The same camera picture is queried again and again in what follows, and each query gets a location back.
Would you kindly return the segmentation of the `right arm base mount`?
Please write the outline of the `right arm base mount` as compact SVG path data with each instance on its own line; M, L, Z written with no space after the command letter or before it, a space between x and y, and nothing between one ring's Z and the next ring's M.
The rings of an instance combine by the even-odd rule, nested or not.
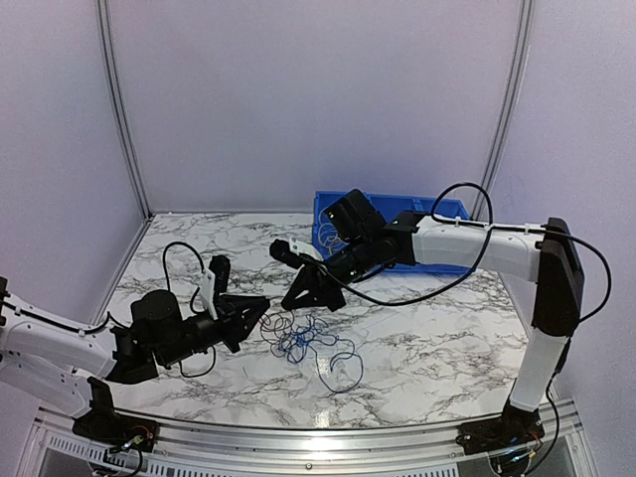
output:
M465 455L473 455L539 442L544 436L543 424L536 415L501 415L460 424L455 443Z

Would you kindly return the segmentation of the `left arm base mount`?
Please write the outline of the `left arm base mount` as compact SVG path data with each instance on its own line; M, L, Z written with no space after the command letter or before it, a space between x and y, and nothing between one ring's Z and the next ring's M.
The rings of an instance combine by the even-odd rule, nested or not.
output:
M155 444L159 424L117 412L92 410L74 420L75 435L104 443L114 450L141 450L150 452Z

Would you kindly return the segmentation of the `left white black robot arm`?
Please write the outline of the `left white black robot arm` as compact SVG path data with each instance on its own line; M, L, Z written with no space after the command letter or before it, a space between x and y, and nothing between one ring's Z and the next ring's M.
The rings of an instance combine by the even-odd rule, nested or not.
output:
M127 327L80 329L15 294L1 301L1 380L85 423L105 442L124 435L110 408L112 383L137 385L218 344L236 353L269 307L262 296L214 295L209 311L188 318L174 293L158 289L131 306Z

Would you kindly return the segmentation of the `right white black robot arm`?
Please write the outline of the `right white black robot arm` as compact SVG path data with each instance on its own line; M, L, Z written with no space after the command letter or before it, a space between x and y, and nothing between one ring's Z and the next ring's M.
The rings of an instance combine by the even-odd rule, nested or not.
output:
M584 274L565 221L509 226L450 219L436 211L403 211L388 222L354 189L327 208L344 242L329 258L311 245L275 240L270 255L297 270L282 300L286 310L345 306L344 289L388 265L453 265L511 274L536 285L532 333L518 377L492 435L512 445L531 428L531 417L557 372L581 320Z

